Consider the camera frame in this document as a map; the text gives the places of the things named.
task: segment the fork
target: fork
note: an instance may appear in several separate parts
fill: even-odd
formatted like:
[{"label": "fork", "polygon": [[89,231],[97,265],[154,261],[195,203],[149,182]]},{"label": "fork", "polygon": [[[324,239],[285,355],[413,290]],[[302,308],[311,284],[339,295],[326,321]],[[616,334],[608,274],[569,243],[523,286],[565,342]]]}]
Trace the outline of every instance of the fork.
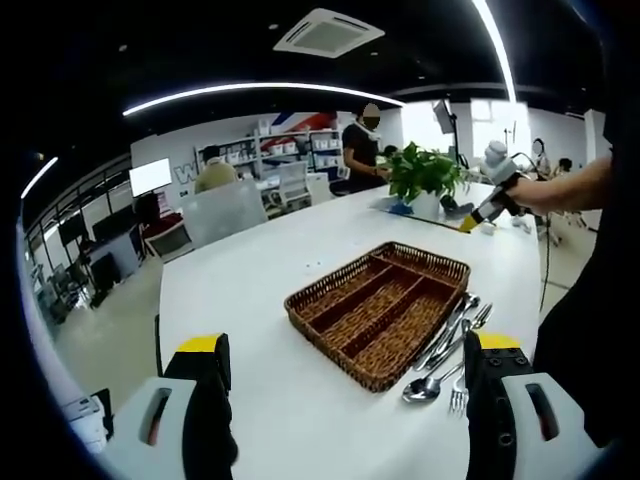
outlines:
[{"label": "fork", "polygon": [[451,398],[449,399],[449,412],[461,417],[467,409],[468,401],[469,390],[464,384],[464,367],[462,367],[460,376],[456,378],[455,382],[453,382]]}]

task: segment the wicker basket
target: wicker basket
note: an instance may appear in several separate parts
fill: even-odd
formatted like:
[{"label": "wicker basket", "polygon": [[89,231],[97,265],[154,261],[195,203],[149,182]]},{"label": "wicker basket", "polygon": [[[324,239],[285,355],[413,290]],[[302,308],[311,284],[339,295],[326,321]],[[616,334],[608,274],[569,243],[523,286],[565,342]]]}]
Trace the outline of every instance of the wicker basket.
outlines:
[{"label": "wicker basket", "polygon": [[469,266],[385,243],[285,301],[316,348],[372,392],[391,388],[467,288]]}]

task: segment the black wire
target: black wire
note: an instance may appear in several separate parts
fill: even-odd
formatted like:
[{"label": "black wire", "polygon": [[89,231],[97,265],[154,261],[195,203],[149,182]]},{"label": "black wire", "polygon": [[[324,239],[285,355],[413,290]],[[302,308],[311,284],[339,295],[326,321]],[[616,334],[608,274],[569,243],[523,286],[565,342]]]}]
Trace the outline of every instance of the black wire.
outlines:
[{"label": "black wire", "polygon": [[549,242],[551,241],[551,217],[549,214],[547,214],[545,223],[547,225],[547,265],[545,267],[545,273],[544,273],[544,284],[542,285],[542,298],[540,299],[540,311],[542,311],[542,306],[544,305],[544,297],[547,294],[547,282],[549,281],[549,251],[550,251]]}]

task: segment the window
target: window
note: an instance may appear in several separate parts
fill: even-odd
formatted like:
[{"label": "window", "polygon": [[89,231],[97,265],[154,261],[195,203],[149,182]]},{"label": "window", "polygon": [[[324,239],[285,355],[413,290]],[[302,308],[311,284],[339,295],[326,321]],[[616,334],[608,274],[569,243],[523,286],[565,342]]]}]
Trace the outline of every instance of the window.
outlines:
[{"label": "window", "polygon": [[[531,129],[526,103],[511,104],[506,100],[471,100],[473,156],[481,158],[492,140],[507,145],[510,155],[531,151]],[[526,158],[516,161],[528,165]]]},{"label": "window", "polygon": [[[453,134],[445,135],[440,130],[440,124],[433,112],[437,103],[438,101],[409,103],[400,110],[404,147],[414,142],[425,149],[448,152],[449,147],[453,145]],[[449,102],[446,104],[451,112]]]}]

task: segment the green plant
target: green plant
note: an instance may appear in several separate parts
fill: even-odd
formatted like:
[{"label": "green plant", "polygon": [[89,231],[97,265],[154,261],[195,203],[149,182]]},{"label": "green plant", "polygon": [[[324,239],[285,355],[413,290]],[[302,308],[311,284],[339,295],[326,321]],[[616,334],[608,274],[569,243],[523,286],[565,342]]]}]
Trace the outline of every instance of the green plant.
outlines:
[{"label": "green plant", "polygon": [[412,202],[423,190],[440,196],[454,195],[457,185],[465,183],[461,168],[438,150],[424,150],[411,142],[391,157],[389,193],[405,203]]}]

